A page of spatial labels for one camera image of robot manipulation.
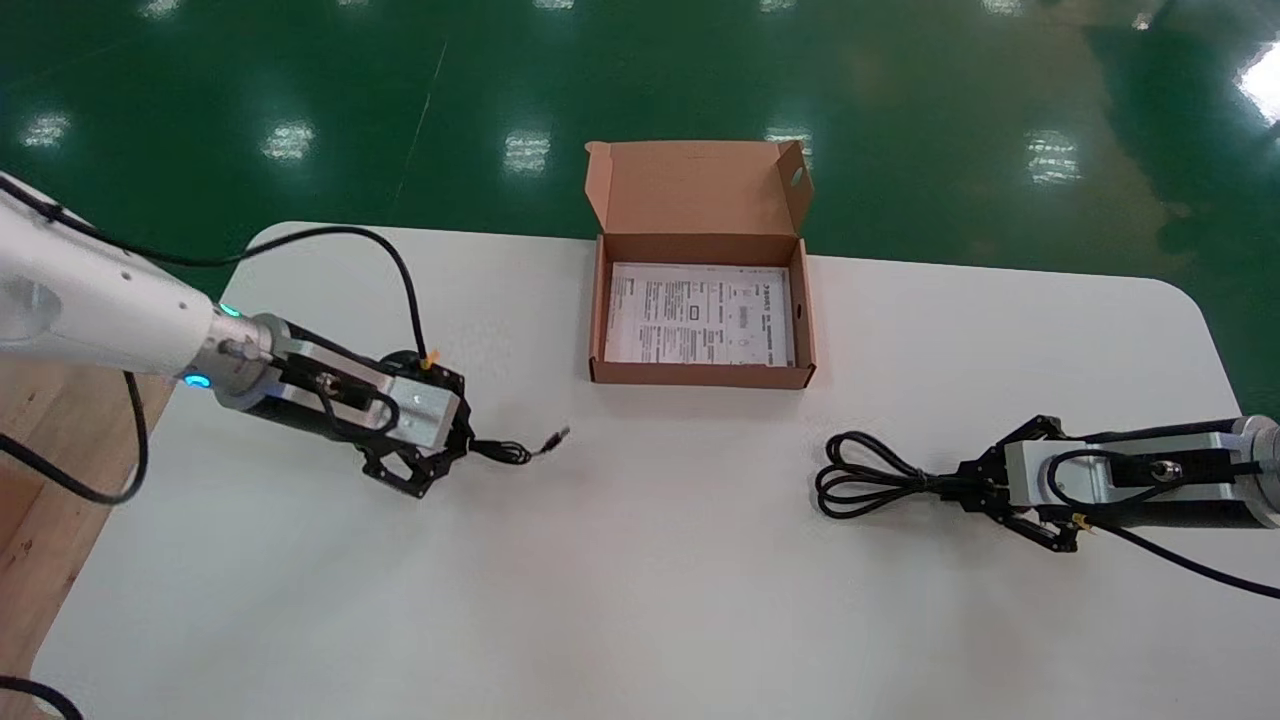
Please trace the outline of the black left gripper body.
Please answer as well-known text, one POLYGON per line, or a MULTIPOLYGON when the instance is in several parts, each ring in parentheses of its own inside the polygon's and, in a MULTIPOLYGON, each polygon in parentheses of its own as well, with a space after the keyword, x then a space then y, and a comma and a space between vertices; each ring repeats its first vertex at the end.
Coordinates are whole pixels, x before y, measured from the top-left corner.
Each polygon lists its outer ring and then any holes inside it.
POLYGON ((289 322, 252 322, 262 370, 244 389, 248 415, 355 446, 462 446, 465 378, 413 350, 366 357, 289 322))

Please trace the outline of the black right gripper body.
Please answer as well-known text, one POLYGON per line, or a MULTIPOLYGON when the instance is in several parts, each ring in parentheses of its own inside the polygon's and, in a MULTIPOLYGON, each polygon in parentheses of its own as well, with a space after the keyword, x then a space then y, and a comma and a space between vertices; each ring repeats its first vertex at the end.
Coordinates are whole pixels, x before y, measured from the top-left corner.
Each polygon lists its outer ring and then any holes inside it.
POLYGON ((1256 424, 1197 421, 1006 447, 1012 506, 1043 524, 1256 527, 1256 424))

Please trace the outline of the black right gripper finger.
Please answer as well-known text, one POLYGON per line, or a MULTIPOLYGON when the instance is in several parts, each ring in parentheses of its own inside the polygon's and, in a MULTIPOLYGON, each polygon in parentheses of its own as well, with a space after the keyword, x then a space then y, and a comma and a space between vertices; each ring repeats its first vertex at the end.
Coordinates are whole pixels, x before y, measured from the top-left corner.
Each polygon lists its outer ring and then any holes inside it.
POLYGON ((979 457, 960 462, 955 477, 983 486, 1009 486, 1006 447, 1030 441, 1065 441, 1069 436, 1056 416, 1037 415, 991 445, 979 457))
POLYGON ((1050 523, 1048 525, 1028 518, 1029 509, 1012 506, 1000 495, 972 495, 963 500, 963 510, 979 512, 1006 530, 1030 541, 1053 553, 1075 553, 1079 529, 1074 525, 1050 523))

